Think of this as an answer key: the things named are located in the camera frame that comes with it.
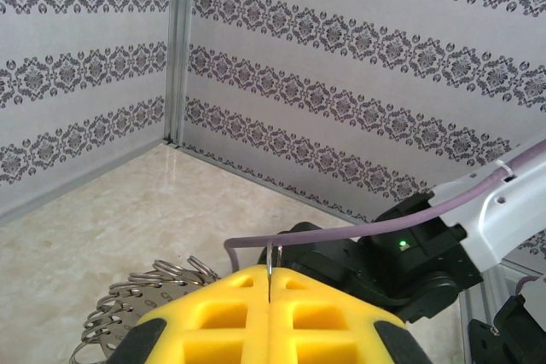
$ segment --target beige floor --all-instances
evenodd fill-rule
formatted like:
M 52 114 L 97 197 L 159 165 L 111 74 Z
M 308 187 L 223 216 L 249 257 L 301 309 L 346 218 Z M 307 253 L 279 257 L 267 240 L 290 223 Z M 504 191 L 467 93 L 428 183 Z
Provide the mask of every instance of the beige floor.
M 166 146 L 0 228 L 0 362 L 66 363 L 107 287 L 155 258 L 228 274 L 223 241 L 345 222 Z M 241 265 L 258 250 L 241 251 Z M 434 363 L 462 363 L 458 304 L 410 326 Z

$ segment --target damask wallpaper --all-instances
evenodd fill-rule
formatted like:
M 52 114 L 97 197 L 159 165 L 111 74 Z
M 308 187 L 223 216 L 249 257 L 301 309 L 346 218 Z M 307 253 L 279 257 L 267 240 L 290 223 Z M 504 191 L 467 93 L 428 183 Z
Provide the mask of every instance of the damask wallpaper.
M 546 0 L 194 0 L 184 146 L 373 220 L 544 129 L 545 10 Z M 518 251 L 545 257 L 540 237 Z
M 0 0 L 0 216 L 163 134 L 169 0 Z

